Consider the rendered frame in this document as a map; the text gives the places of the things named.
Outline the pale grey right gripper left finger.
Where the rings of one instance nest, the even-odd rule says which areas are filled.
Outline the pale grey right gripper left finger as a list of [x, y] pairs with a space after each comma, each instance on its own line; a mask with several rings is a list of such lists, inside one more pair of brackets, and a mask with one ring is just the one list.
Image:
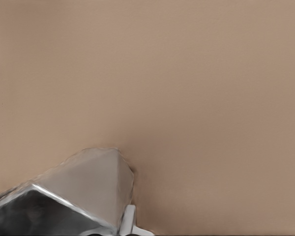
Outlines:
[[134, 205], [127, 205], [122, 217], [120, 228], [119, 228], [120, 236], [133, 234], [134, 225], [135, 225], [135, 213], [136, 213], [136, 207]]

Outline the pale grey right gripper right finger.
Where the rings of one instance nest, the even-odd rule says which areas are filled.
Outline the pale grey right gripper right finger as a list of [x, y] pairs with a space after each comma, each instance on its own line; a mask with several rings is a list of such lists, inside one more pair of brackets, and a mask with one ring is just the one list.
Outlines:
[[152, 232], [141, 229], [141, 228], [139, 228], [139, 227], [137, 227], [135, 225], [132, 227], [132, 232], [131, 233], [134, 234], [134, 235], [138, 235], [138, 236], [152, 236], [153, 235]]

